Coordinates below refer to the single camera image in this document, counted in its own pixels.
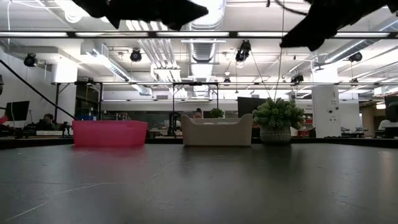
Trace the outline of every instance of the black pole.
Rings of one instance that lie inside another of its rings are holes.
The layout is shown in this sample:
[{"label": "black pole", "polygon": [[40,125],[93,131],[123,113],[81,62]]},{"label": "black pole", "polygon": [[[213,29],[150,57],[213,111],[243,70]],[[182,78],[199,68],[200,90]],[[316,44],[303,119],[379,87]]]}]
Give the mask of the black pole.
[{"label": "black pole", "polygon": [[218,83],[217,83],[217,109],[218,109]]},{"label": "black pole", "polygon": [[47,101],[48,103],[50,103],[51,105],[53,105],[54,107],[58,108],[60,111],[64,112],[65,114],[67,114],[69,117],[77,120],[77,118],[68,113],[66,110],[62,109],[61,107],[59,107],[58,105],[56,105],[55,103],[51,102],[47,97],[45,97],[45,95],[43,95],[41,92],[39,92],[38,90],[36,90],[31,84],[29,84],[26,80],[24,80],[21,76],[19,76],[10,66],[8,66],[3,60],[0,59],[0,63],[6,68],[8,69],[13,75],[15,75],[21,82],[23,82],[25,85],[27,85],[30,89],[32,89],[33,91],[35,91],[35,93],[37,93],[39,96],[41,96],[45,101]]},{"label": "black pole", "polygon": [[60,85],[59,83],[57,83],[57,90],[55,92],[55,112],[54,112],[54,121],[57,122],[57,116],[58,116],[58,98],[60,96]]},{"label": "black pole", "polygon": [[98,119],[102,120],[102,97],[104,92],[104,85],[100,83],[101,87],[99,88],[99,99],[98,99]]},{"label": "black pole", "polygon": [[174,87],[175,87],[175,84],[173,83],[173,114],[174,114]]}]

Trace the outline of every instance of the metal frame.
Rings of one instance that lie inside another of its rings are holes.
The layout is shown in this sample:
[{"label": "metal frame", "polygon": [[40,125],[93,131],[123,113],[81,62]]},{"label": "metal frame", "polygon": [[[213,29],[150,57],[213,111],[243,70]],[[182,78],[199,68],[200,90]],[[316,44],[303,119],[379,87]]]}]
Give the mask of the metal frame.
[{"label": "metal frame", "polygon": [[[9,31],[0,30],[0,38],[13,39],[280,39],[281,31]],[[338,32],[330,39],[398,39],[398,32]]]},{"label": "metal frame", "polygon": [[[69,85],[100,85],[99,88],[99,96],[98,96],[98,120],[102,120],[102,102],[103,102],[103,92],[104,92],[104,85],[102,82],[74,82],[74,83],[51,83],[53,85],[57,86],[56,92],[55,92],[55,104],[58,106],[59,103],[59,94],[61,94],[61,92],[66,89],[66,87],[68,87]],[[57,116],[58,116],[58,109],[57,107],[55,107],[55,112],[54,112],[54,120],[57,121]]]},{"label": "metal frame", "polygon": [[218,86],[220,85],[220,83],[218,83],[218,82],[173,82],[172,83],[172,86],[173,86],[173,113],[175,112],[175,105],[174,105],[174,103],[175,103],[175,97],[174,97],[175,93],[174,93],[174,90],[175,90],[175,86],[176,85],[182,85],[182,86],[184,86],[184,85],[189,85],[189,86],[215,85],[215,86],[217,86],[216,95],[217,95],[217,109],[218,109],[218,88],[219,88]]}]

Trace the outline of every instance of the potted plant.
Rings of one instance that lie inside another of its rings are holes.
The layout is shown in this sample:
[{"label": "potted plant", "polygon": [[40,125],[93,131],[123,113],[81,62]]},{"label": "potted plant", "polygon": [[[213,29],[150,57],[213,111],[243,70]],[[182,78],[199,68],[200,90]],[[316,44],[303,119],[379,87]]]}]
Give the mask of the potted plant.
[{"label": "potted plant", "polygon": [[211,116],[211,118],[223,118],[224,111],[219,108],[213,108],[210,111],[210,116]]},{"label": "potted plant", "polygon": [[268,98],[265,103],[253,111],[254,123],[260,126],[260,137],[264,143],[288,143],[290,127],[300,129],[304,120],[304,110],[298,108],[295,101],[275,101]]}]

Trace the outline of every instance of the red object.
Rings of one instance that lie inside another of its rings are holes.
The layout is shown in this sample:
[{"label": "red object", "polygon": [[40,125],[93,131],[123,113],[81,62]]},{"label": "red object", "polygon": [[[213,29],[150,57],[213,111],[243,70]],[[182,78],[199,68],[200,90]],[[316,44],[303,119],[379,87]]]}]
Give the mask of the red object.
[{"label": "red object", "polygon": [[4,115],[4,116],[2,116],[1,118],[0,118],[0,124],[4,124],[5,122],[7,122],[8,121],[8,117],[6,116],[6,115]]},{"label": "red object", "polygon": [[73,121],[78,147],[131,147],[145,144],[148,123],[141,121]]}]

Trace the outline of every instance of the person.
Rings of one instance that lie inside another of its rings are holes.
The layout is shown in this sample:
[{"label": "person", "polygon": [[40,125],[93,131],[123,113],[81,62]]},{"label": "person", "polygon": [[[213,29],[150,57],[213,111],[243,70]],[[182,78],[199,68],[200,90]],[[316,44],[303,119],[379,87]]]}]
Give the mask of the person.
[{"label": "person", "polygon": [[197,108],[196,112],[194,112],[193,118],[202,118],[202,112],[200,108]]},{"label": "person", "polygon": [[60,128],[54,121],[54,116],[52,114],[44,115],[43,119],[39,121],[38,127],[42,131],[57,131]]},{"label": "person", "polygon": [[386,130],[386,128],[397,128],[398,127],[398,120],[396,119],[397,117],[397,112],[398,112],[398,103],[393,102],[388,105],[388,110],[389,110],[389,119],[384,119],[380,122],[379,125],[379,130]]}]

